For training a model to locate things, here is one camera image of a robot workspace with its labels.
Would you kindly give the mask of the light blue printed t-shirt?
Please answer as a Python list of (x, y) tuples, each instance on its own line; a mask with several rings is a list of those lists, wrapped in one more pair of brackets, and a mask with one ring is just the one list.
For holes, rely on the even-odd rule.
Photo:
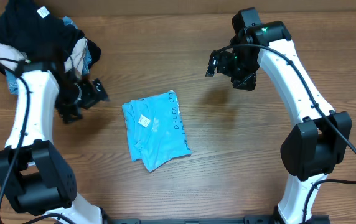
[(191, 155), (174, 90), (122, 105), (131, 160), (152, 172), (178, 157)]

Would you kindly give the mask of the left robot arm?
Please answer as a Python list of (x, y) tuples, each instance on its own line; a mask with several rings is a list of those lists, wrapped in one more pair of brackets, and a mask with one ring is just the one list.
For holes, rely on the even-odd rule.
[(108, 95), (99, 79), (63, 80), (52, 61), (15, 61), (19, 88), (11, 134), (0, 151), (1, 204), (7, 198), (17, 213), (34, 216), (32, 223), (53, 218), (57, 223), (111, 223), (106, 212), (78, 193), (73, 169), (52, 139), (54, 110), (64, 123), (81, 119)]

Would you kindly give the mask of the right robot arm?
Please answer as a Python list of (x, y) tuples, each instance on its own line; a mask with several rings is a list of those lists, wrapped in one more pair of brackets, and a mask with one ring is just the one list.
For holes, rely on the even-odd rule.
[(313, 215), (312, 205), (323, 180), (340, 164), (352, 127), (346, 112), (338, 113), (314, 86), (281, 21), (264, 23), (255, 8), (232, 18), (235, 36), (228, 46), (210, 55), (206, 74), (224, 74), (235, 89), (252, 91), (256, 73), (269, 76), (291, 120), (291, 132), (280, 155), (288, 180), (284, 195), (268, 215), (249, 215), (245, 223), (329, 223)]

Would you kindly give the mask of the blue denim jeans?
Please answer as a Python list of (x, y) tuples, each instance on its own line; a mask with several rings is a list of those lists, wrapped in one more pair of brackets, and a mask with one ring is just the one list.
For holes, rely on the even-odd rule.
[[(89, 64), (92, 63), (92, 57), (90, 55), (90, 50), (88, 44), (90, 41), (86, 38), (80, 39), (76, 46), (74, 46), (70, 58), (65, 61), (65, 71), (68, 72), (70, 69), (75, 69), (75, 74), (77, 78), (81, 79), (90, 72)], [(16, 82), (16, 77), (13, 73), (7, 70), (1, 70), (5, 76), (8, 84), (8, 89), (11, 94), (18, 94), (18, 84)]]

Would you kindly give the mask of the black garment on pile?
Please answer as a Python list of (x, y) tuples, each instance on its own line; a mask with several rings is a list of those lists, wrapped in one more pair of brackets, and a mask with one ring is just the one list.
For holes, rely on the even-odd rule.
[(43, 46), (62, 49), (63, 59), (81, 60), (86, 54), (85, 34), (73, 24), (50, 14), (34, 1), (9, 1), (0, 16), (0, 43), (14, 47), (28, 57)]

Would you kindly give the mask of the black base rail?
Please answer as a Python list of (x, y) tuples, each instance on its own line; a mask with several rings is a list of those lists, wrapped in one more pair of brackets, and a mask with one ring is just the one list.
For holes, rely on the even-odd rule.
[(204, 218), (204, 219), (163, 219), (163, 220), (140, 220), (137, 218), (108, 219), (110, 224), (273, 224), (271, 215), (249, 215), (244, 218)]

